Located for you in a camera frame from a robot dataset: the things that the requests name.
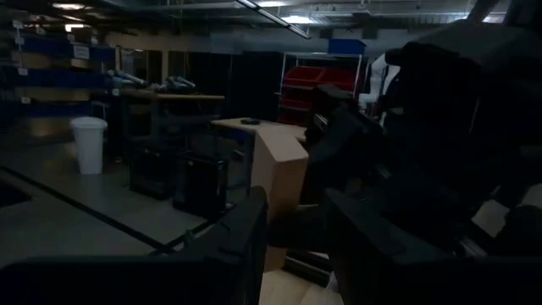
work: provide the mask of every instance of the cardboard box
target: cardboard box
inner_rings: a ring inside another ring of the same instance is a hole
[[[299,205],[308,153],[284,126],[259,129],[254,142],[251,186],[262,186],[268,195],[268,222]],[[287,249],[268,247],[265,271],[284,265]]]

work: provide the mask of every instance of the wall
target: wall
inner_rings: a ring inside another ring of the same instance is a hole
[[[428,33],[428,30],[380,30],[378,39],[363,40],[368,46],[366,55],[377,57],[385,50],[402,47],[405,43]],[[242,51],[327,52],[328,40],[318,38],[318,30],[311,30],[312,39],[306,40],[284,29],[234,30],[212,33],[210,36],[173,36],[168,33],[129,36],[112,33],[106,42],[112,46],[203,53],[241,53]],[[362,30],[334,30],[334,38],[361,39]]]

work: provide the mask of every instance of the shelving unit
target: shelving unit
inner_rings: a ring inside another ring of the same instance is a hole
[[[312,89],[334,84],[355,95],[362,83],[362,55],[285,53],[279,95],[279,122],[304,125],[312,106]]]
[[[14,99],[23,104],[23,113],[90,114],[91,92],[110,87],[103,72],[106,64],[114,66],[115,50],[97,45],[94,36],[88,42],[78,42],[71,33],[46,33],[43,29],[33,33],[17,20],[13,28],[12,64],[4,63],[0,69],[3,87],[13,89]]]

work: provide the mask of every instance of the gray floor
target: gray floor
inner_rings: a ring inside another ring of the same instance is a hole
[[[22,128],[4,134],[0,139],[0,147],[3,147],[0,166],[48,186],[162,243],[207,222],[173,209],[170,200],[160,202],[130,191],[129,170],[123,164],[106,162],[101,175],[80,175],[76,146],[66,136],[68,123],[66,119],[25,122],[25,126],[45,127],[42,132],[36,127],[32,132],[29,132],[32,129]],[[45,138],[55,141],[43,141]],[[196,139],[195,146],[197,150],[208,150],[211,143],[208,138]],[[223,153],[228,155],[230,149],[225,148]],[[229,179],[238,179],[240,173],[241,163],[231,162]],[[0,179],[33,196],[30,202],[0,209],[0,247],[8,249],[0,252],[0,266],[32,256],[140,255],[154,250],[8,172],[0,170]],[[228,200],[238,202],[244,196],[243,190],[229,191]]]

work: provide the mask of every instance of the white sign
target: white sign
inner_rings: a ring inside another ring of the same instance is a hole
[[[74,58],[90,59],[91,51],[88,47],[74,46]]]
[[[19,75],[21,76],[28,76],[28,70],[25,69],[25,68],[18,68],[17,69],[19,71]]]
[[[15,29],[22,29],[24,26],[23,26],[23,23],[18,21],[18,20],[14,20],[14,28]]]
[[[16,45],[24,45],[25,44],[25,39],[21,36],[17,36],[15,37],[15,44]]]

